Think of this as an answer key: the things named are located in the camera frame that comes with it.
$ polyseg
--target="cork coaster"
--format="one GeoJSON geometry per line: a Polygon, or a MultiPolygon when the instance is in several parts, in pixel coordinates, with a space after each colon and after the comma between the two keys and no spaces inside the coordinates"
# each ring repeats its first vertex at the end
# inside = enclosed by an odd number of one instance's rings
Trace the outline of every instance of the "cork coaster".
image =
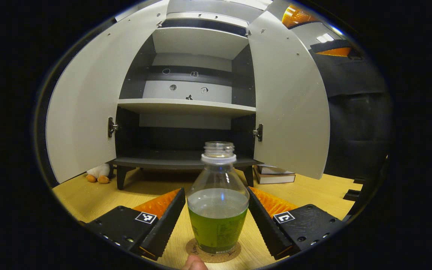
{"type": "Polygon", "coordinates": [[[233,250],[228,253],[210,254],[202,251],[196,243],[196,238],[193,238],[186,244],[186,252],[199,256],[205,263],[224,263],[236,258],[241,253],[241,244],[237,242],[233,250]]]}

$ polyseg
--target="white cabinet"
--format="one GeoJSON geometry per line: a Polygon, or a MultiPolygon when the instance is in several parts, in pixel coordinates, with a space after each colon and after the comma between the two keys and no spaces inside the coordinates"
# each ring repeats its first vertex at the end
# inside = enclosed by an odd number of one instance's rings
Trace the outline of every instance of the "white cabinet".
{"type": "Polygon", "coordinates": [[[295,34],[269,12],[247,29],[231,19],[228,29],[239,27],[233,33],[221,30],[228,23],[222,20],[218,30],[206,22],[177,26],[182,15],[165,24],[167,5],[157,2],[117,22],[60,76],[46,121],[58,182],[104,162],[118,166],[118,188],[135,167],[200,169],[207,140],[233,141],[240,151],[235,167],[247,178],[262,162],[320,178],[329,108],[319,71],[295,34]],[[201,92],[191,98],[182,89],[201,92]],[[111,137],[109,117],[119,126],[111,137]],[[259,124],[261,141],[253,134],[259,124]]]}

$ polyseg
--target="clear plastic bottle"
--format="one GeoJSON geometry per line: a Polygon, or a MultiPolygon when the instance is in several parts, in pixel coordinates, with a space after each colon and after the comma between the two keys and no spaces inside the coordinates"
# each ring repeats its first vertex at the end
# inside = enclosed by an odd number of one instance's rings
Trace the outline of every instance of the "clear plastic bottle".
{"type": "Polygon", "coordinates": [[[204,169],[187,192],[194,236],[202,251],[221,254],[233,249],[248,210],[249,193],[234,170],[230,142],[206,142],[204,169]]]}

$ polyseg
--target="orange object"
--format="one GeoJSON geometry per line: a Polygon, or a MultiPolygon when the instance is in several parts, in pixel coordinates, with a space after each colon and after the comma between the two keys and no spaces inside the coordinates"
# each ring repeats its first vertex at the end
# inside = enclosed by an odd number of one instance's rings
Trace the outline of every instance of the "orange object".
{"type": "Polygon", "coordinates": [[[163,194],[143,204],[140,204],[133,209],[140,212],[157,215],[158,219],[161,219],[164,212],[166,211],[166,209],[168,209],[168,206],[170,206],[170,203],[174,200],[180,189],[181,188],[178,188],[176,190],[163,194]]]}
{"type": "Polygon", "coordinates": [[[298,208],[296,205],[286,202],[285,200],[266,193],[262,190],[253,187],[249,188],[251,188],[252,192],[256,195],[256,197],[261,202],[262,206],[268,212],[271,218],[273,218],[275,214],[298,208]]]}
{"type": "Polygon", "coordinates": [[[346,48],[334,48],[334,49],[329,49],[327,51],[317,52],[317,54],[347,57],[351,50],[352,50],[352,48],[349,48],[349,47],[346,47],[346,48]]]}
{"type": "Polygon", "coordinates": [[[319,21],[314,15],[299,9],[293,5],[290,5],[286,11],[284,12],[283,19],[281,22],[287,27],[290,28],[297,24],[308,23],[308,22],[317,22],[319,21]]]}

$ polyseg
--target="black cabinet leg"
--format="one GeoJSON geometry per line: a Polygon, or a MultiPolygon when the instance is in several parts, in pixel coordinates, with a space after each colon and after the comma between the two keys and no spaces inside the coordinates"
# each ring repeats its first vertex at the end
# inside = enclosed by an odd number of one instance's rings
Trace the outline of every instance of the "black cabinet leg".
{"type": "Polygon", "coordinates": [[[125,186],[126,173],[135,169],[134,167],[120,166],[118,165],[116,171],[116,180],[118,181],[118,189],[123,190],[125,186]]]}
{"type": "Polygon", "coordinates": [[[238,167],[236,169],[243,171],[248,186],[254,186],[254,179],[252,177],[252,166],[238,167]]]}

